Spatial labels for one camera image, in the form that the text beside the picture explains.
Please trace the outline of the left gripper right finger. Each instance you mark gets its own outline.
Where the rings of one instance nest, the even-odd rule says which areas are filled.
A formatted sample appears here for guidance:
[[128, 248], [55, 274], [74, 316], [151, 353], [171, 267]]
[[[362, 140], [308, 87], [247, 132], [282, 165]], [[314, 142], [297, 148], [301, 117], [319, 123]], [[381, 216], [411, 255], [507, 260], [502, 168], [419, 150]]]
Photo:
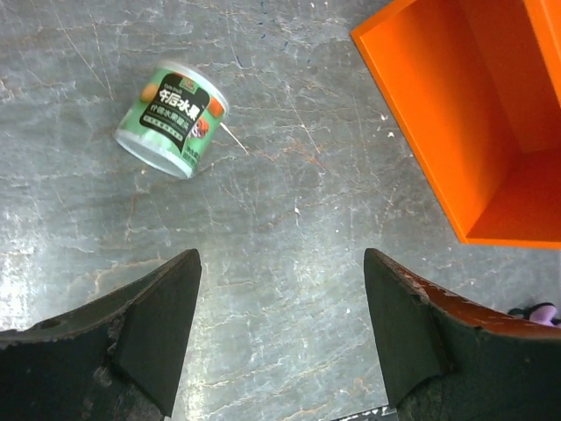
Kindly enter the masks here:
[[369, 248], [368, 308], [401, 420], [557, 420], [560, 327], [474, 303]]

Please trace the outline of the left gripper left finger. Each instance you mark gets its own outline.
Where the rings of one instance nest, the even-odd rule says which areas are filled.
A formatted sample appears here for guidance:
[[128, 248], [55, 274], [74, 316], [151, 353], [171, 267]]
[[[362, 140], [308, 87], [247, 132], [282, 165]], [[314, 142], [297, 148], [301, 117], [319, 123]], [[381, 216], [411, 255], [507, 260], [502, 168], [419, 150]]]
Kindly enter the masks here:
[[174, 410], [202, 266], [186, 250], [135, 282], [1, 333], [3, 420], [164, 420]]

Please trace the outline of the green label can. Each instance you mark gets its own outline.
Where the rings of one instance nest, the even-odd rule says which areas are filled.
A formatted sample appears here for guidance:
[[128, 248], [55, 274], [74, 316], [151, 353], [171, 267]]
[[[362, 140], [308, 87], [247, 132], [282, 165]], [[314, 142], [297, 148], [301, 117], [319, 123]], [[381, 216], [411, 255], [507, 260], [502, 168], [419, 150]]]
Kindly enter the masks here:
[[161, 60], [115, 140], [149, 166], [189, 179], [228, 112], [223, 92], [205, 74], [183, 61]]

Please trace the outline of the orange shelf cabinet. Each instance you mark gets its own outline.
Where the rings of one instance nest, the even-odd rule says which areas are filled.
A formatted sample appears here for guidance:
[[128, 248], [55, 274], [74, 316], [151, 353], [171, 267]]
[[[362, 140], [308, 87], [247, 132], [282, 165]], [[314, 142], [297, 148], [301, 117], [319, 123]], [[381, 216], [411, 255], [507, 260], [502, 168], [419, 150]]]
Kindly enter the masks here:
[[458, 239], [559, 248], [559, 2], [393, 1], [351, 36]]

